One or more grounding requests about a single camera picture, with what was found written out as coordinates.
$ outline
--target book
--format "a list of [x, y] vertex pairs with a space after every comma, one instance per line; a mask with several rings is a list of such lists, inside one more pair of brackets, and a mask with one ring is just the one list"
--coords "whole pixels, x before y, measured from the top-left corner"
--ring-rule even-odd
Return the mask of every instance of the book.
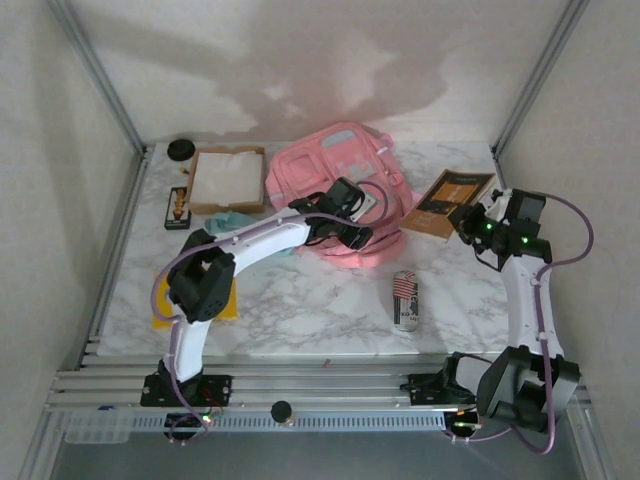
[[476, 203], [494, 182], [493, 173], [445, 170], [400, 221], [400, 228], [448, 240], [455, 230], [447, 216], [460, 205]]

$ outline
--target black round object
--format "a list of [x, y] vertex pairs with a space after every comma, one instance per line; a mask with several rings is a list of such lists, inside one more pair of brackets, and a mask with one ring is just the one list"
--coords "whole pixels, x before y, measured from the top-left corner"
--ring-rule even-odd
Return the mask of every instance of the black round object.
[[167, 148], [167, 155], [169, 155], [171, 160], [176, 162], [189, 160], [193, 157], [194, 153], [196, 153], [196, 146], [191, 140], [187, 140], [186, 138], [174, 140], [169, 144], [169, 148]]
[[271, 418], [273, 418], [277, 423], [287, 423], [291, 418], [291, 415], [293, 415], [291, 405], [284, 400], [280, 400], [271, 406]]

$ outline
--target pink bag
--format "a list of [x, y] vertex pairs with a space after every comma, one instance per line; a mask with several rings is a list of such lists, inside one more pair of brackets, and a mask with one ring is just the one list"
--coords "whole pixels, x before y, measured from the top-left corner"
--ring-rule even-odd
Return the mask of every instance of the pink bag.
[[[265, 182], [273, 206], [280, 210], [296, 198], [314, 192], [326, 192], [338, 177], [354, 183], [376, 183], [389, 199], [385, 221], [374, 229], [369, 243], [351, 250], [330, 238], [310, 247], [329, 262], [343, 268], [368, 268], [397, 257], [406, 247], [406, 235], [398, 221], [412, 206], [412, 196], [398, 162], [389, 149], [389, 135], [376, 136], [362, 125], [344, 122], [309, 135], [278, 152], [271, 161]], [[382, 214], [382, 195], [373, 187], [362, 185], [378, 202], [358, 222], [369, 223]]]

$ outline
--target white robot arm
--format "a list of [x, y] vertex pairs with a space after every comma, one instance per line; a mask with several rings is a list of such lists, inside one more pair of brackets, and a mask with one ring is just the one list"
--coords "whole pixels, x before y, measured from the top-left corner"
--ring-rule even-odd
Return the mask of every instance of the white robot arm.
[[[271, 218], [215, 239], [204, 230], [189, 237], [183, 251], [214, 241], [218, 246], [188, 257], [168, 276], [170, 299], [184, 319], [177, 327], [175, 349], [160, 362], [158, 372], [147, 377], [145, 391], [150, 393], [143, 395], [141, 404], [168, 406], [177, 402], [171, 395], [169, 372], [164, 366], [173, 357], [181, 392], [191, 405], [198, 406], [198, 385], [205, 377], [202, 352], [207, 331], [212, 319], [225, 307], [231, 282], [239, 272], [277, 251], [329, 235], [336, 235], [354, 249], [368, 242], [370, 228], [353, 223], [344, 225], [335, 218], [347, 220], [346, 223], [358, 218], [366, 203], [361, 189], [339, 179], [326, 194], [317, 194], [314, 200], [317, 201], [296, 200]], [[555, 418], [562, 414], [580, 379], [578, 366], [564, 360], [553, 325], [548, 268], [551, 247], [549, 242], [538, 238], [538, 220], [545, 197], [505, 190], [494, 192], [492, 200], [488, 209], [480, 203], [458, 207], [449, 220], [476, 256], [490, 251], [497, 259], [495, 267], [489, 266], [500, 272], [507, 292], [508, 346], [493, 363], [454, 353], [441, 372], [409, 375], [409, 383], [404, 387], [411, 392], [412, 404], [421, 404], [420, 398], [435, 398], [440, 405], [475, 403], [481, 416], [543, 432], [547, 428], [547, 405], [540, 332], [545, 336], [552, 361]], [[317, 213], [333, 217], [304, 216]]]

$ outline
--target white wall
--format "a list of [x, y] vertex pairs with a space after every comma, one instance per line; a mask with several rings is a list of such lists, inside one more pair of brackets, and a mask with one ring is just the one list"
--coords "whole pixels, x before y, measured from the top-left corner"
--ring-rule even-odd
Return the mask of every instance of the white wall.
[[[592, 1], [504, 162], [507, 182], [572, 199], [593, 253], [554, 273], [558, 329], [579, 361], [619, 478], [640, 478], [640, 42], [637, 0]], [[585, 231], [548, 207], [556, 258]]]
[[95, 301], [133, 153], [45, 2], [0, 8], [0, 478]]
[[72, 0], [146, 141], [493, 141], [566, 0]]

